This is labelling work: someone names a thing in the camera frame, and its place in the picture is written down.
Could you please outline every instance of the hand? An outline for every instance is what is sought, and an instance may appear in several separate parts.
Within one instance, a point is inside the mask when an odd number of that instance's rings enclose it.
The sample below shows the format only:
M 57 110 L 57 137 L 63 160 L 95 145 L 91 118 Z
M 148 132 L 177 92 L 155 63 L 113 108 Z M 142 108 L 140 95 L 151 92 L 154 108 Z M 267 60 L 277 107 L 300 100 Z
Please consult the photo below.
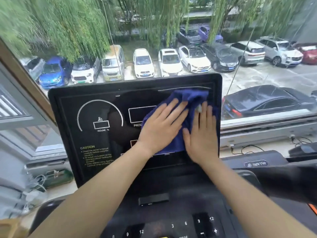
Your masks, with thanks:
M 142 127 L 136 145 L 148 151 L 149 157 L 169 145 L 182 128 L 182 123 L 188 114 L 188 109 L 183 111 L 187 102 L 180 103 L 171 112 L 176 104 L 178 99 L 175 98 L 169 105 L 164 103 L 159 106 Z
M 212 116 L 212 107 L 207 107 L 207 102 L 202 104 L 200 115 L 195 111 L 191 134 L 184 128 L 183 137 L 186 151 L 195 163 L 202 165 L 219 158 L 216 117 Z

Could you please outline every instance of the beige van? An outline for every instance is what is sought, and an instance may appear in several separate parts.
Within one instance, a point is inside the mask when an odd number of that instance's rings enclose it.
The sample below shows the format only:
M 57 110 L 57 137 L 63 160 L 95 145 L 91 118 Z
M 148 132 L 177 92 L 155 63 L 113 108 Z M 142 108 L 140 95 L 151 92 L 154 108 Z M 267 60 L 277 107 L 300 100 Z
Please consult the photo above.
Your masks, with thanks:
M 106 81 L 124 79 L 125 58 L 120 45 L 111 45 L 102 59 L 102 72 Z

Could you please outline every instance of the treadmill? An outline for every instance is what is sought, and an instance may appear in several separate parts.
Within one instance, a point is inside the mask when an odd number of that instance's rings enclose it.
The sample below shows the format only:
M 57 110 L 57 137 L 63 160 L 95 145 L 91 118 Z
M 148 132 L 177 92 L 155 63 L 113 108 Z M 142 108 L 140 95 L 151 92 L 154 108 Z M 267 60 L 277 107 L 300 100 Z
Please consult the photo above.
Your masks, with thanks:
M 142 120 L 173 91 L 207 90 L 220 138 L 220 74 L 152 78 L 50 90 L 49 99 L 76 184 L 81 187 L 137 141 Z M 289 163 L 277 151 L 222 159 L 317 233 L 314 161 Z M 39 209 L 30 234 L 64 200 Z M 247 237 L 224 196 L 185 151 L 154 155 L 134 180 L 101 237 Z

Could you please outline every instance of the brand logo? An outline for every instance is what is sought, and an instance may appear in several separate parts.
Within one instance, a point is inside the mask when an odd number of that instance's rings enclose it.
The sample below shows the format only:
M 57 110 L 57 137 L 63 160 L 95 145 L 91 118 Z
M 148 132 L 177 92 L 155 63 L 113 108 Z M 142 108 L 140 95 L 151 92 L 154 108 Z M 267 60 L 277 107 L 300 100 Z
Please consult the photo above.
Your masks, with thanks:
M 269 166 L 269 163 L 266 160 L 255 160 L 250 162 L 245 162 L 244 166 L 247 168 L 254 168 L 260 166 Z

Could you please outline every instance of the blue license plate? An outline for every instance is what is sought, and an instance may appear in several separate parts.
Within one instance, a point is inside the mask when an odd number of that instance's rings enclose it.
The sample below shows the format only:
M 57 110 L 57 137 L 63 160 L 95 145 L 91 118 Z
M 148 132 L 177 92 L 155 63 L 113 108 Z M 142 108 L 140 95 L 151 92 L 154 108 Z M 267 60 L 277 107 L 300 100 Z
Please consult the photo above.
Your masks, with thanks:
M 226 109 L 226 110 L 228 110 L 228 111 L 230 111 L 230 110 L 231 110 L 231 109 L 228 107 L 228 105 L 227 105 L 227 104 L 225 104 L 225 105 L 224 105 L 224 107 L 225 107 L 225 109 Z

